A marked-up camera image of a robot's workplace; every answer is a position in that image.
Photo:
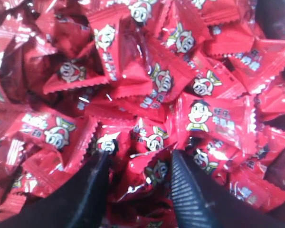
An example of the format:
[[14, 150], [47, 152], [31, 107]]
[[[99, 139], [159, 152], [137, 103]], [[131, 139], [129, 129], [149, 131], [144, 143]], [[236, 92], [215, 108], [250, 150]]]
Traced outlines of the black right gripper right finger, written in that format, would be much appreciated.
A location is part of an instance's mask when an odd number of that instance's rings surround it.
[[171, 199], [180, 228], [285, 228], [236, 199], [181, 150], [172, 152]]

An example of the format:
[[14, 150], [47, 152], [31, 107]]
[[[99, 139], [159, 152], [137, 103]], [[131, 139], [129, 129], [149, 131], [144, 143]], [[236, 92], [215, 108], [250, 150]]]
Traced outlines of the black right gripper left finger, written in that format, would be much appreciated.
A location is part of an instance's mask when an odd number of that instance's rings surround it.
[[63, 186], [0, 228], [98, 228], [105, 216], [109, 156], [96, 152]]

